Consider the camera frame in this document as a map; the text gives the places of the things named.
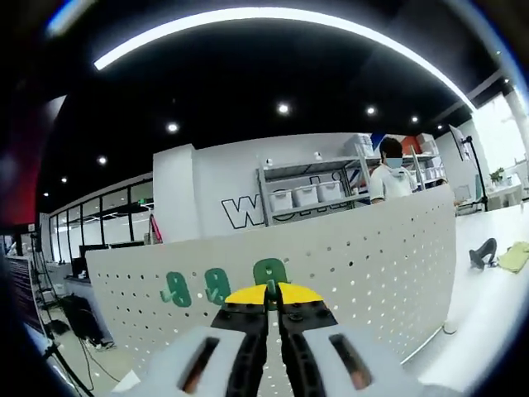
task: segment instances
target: white shirt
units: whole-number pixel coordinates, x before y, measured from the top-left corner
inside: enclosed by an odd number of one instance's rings
[[[409,196],[416,188],[417,184],[410,171],[403,167],[391,169],[382,164],[371,175],[369,194],[371,201],[375,199],[390,200]]]

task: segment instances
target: curved led light strip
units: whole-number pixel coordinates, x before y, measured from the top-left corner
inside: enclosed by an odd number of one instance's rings
[[[350,31],[356,35],[366,37],[372,41],[376,41],[379,44],[385,45],[392,50],[397,51],[399,54],[404,55],[408,59],[412,60],[416,64],[422,66],[424,69],[429,71],[431,74],[436,76],[442,83],[451,89],[455,95],[461,98],[466,103],[472,112],[475,112],[476,107],[470,102],[461,91],[448,77],[446,77],[438,68],[432,65],[430,62],[416,54],[409,48],[402,44],[397,43],[395,40],[384,36],[377,31],[369,29],[368,27],[361,26],[354,22],[346,21],[345,19],[331,17],[329,15],[321,14],[319,12],[310,12],[304,10],[296,10],[292,8],[281,8],[281,7],[242,7],[242,8],[229,8],[226,10],[217,10],[204,12],[202,14],[193,15],[191,17],[185,17],[177,19],[176,21],[165,23],[164,25],[157,26],[149,31],[145,31],[136,37],[132,37],[130,40],[119,45],[115,49],[111,50],[98,60],[94,62],[94,65],[99,70],[109,66],[115,60],[118,60],[125,54],[141,47],[151,41],[157,40],[160,37],[167,36],[178,31],[185,31],[196,26],[207,25],[209,23],[235,21],[242,19],[254,19],[254,18],[268,18],[268,19],[285,19],[290,21],[301,21],[311,22],[318,25],[325,25],[335,27],[336,29],[342,29],[343,31]]]

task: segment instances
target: white desk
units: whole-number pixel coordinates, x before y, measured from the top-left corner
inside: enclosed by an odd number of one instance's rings
[[[487,191],[487,197],[491,200],[499,199],[500,207],[503,204],[503,198],[505,197],[508,199],[509,207],[518,205],[522,200],[522,182],[520,182],[517,175],[512,175],[512,185],[499,186],[495,189],[491,189],[490,191]]]
[[[516,206],[457,218],[457,266],[447,317],[447,324],[457,332],[420,374],[423,383],[469,393],[508,348],[527,313],[529,265],[517,275],[501,268],[470,269],[469,249],[490,237],[498,242],[499,255],[516,241],[529,241],[529,208]]]

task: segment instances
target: pegboard partition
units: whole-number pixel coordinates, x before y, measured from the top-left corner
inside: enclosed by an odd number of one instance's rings
[[[448,186],[325,217],[228,237],[87,254],[101,310],[141,376],[150,355],[195,325],[209,325],[204,273],[222,268],[231,291],[254,284],[254,264],[278,258],[288,280],[323,296],[339,323],[367,328],[400,360],[445,321],[455,268],[455,216]],[[191,305],[164,303],[165,276],[182,274]],[[260,395],[291,395],[270,314]]]

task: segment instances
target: metal shelving unit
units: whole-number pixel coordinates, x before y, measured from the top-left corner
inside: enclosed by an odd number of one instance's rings
[[[412,154],[405,155],[403,157],[403,166],[413,165],[417,172],[417,180],[422,187],[422,190],[426,188],[426,183],[422,179],[420,172],[419,163],[423,161],[432,160],[437,155],[418,155],[415,153],[415,150],[411,146]],[[363,155],[358,156],[345,156],[345,157],[335,157],[332,159],[325,160],[314,160],[314,161],[304,161],[291,164],[282,164],[282,165],[271,165],[271,166],[261,166],[256,170],[257,174],[257,184],[259,186],[260,197],[262,208],[264,212],[264,224],[266,226],[271,226],[274,224],[274,217],[282,215],[291,215],[295,213],[301,213],[304,211],[310,211],[313,209],[329,207],[331,205],[349,203],[351,208],[354,201],[361,199],[369,199],[369,193],[356,194],[353,195],[350,189],[348,182],[343,184],[345,197],[331,202],[325,203],[315,203],[312,205],[304,207],[294,207],[285,210],[273,212],[270,206],[269,201],[269,189],[268,184],[271,182],[277,182],[280,180],[286,179],[295,179],[302,178],[305,176],[315,176],[315,175],[324,175],[330,174],[333,172],[341,173],[341,178],[344,181],[348,181],[347,170],[359,170],[361,172],[361,177],[365,180],[366,187],[369,192],[369,169],[380,164],[379,156],[370,156],[366,157]]]

